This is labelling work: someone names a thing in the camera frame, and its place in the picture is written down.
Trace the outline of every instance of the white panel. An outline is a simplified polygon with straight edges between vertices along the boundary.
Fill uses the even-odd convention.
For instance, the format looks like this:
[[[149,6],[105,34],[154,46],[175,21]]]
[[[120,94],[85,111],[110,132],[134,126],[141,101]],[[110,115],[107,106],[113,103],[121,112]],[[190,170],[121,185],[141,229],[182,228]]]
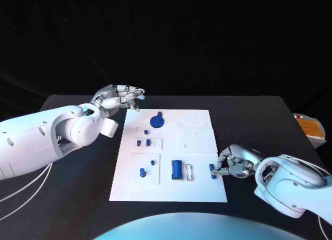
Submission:
[[[140,169],[144,169],[146,176],[140,176]],[[159,185],[160,155],[156,153],[131,153],[124,167],[126,181],[134,187],[143,185]]]
[[[176,130],[176,151],[180,153],[216,153],[212,128],[180,128]]]
[[[131,153],[150,153],[150,152],[159,153],[163,150],[163,139],[134,137],[131,138],[131,141],[130,141],[128,150]]]
[[[150,118],[157,115],[157,112],[162,112],[165,124],[160,128],[153,128]],[[199,136],[193,136],[193,139],[206,139],[209,147],[206,146],[203,149],[201,146],[201,152],[199,150],[177,152],[179,130],[186,136],[199,134]],[[137,139],[150,139],[150,144],[153,144],[153,140],[162,141],[162,150],[154,153],[136,150],[143,149],[143,147],[137,147]],[[196,141],[189,141],[189,143],[196,148],[199,147],[195,144]],[[131,155],[136,157],[137,153],[143,157],[131,160]],[[159,184],[152,184],[157,174],[153,172],[152,167],[154,166],[150,165],[152,159],[147,158],[146,153],[150,156],[159,155]],[[182,160],[183,180],[172,180],[172,160]],[[216,161],[218,151],[208,110],[141,109],[140,112],[136,112],[128,109],[110,201],[225,203],[228,200],[224,180],[222,177],[212,179],[209,170],[209,164],[216,164]],[[186,165],[190,165],[192,168],[192,180],[186,180]],[[140,177],[140,168],[144,168],[147,172],[143,178]]]

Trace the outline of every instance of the black table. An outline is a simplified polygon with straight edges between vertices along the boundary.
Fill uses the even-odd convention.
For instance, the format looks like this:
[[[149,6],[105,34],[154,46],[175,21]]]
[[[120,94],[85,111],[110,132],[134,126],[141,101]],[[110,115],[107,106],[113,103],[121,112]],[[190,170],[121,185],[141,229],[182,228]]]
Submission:
[[[92,96],[52,95],[42,111],[79,105]],[[209,110],[218,150],[231,144],[254,147],[268,156],[291,155],[320,167],[313,146],[277,96],[147,96],[141,109]],[[300,219],[283,215],[254,195],[255,179],[224,177],[228,203],[108,201],[126,109],[113,116],[120,125],[113,138],[74,151],[52,166],[48,180],[32,201],[0,221],[0,239],[92,239],[121,224],[165,213],[201,212],[241,217],[268,224],[306,239],[323,239],[317,216],[306,211]],[[13,193],[42,170],[0,181],[0,198]],[[0,217],[33,194],[42,179],[12,199],[0,203]],[[332,226],[322,221],[327,236]]]

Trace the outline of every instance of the robotic arm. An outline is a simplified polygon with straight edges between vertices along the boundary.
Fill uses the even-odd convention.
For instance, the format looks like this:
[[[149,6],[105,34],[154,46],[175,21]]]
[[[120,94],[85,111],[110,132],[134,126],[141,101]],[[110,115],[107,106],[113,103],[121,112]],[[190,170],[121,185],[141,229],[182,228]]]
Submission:
[[[140,111],[134,98],[144,90],[108,85],[90,103],[64,106],[0,122],[0,180],[28,174],[90,145],[98,134],[113,137],[118,123],[108,119],[120,108]]]
[[[255,149],[232,144],[219,154],[212,175],[247,178],[254,174],[254,194],[287,216],[300,218],[306,210],[332,224],[332,176],[322,177],[307,163],[288,155],[265,157]]]

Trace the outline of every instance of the small blue part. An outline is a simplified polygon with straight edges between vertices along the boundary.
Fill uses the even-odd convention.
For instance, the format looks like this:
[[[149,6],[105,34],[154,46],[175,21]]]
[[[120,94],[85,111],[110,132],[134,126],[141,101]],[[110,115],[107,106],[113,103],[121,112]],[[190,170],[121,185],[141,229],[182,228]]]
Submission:
[[[144,168],[141,168],[141,169],[139,170],[139,175],[140,175],[141,178],[146,177],[146,171],[144,171]]]
[[[182,161],[180,160],[173,160],[172,161],[172,179],[173,180],[182,180],[183,179]]]
[[[162,112],[159,111],[157,116],[153,116],[153,117],[150,118],[150,126],[157,129],[157,128],[160,128],[163,125],[165,125],[163,114],[162,114]]]
[[[211,169],[211,172],[212,172],[212,170],[215,169],[215,165],[214,164],[209,164],[209,169]]]

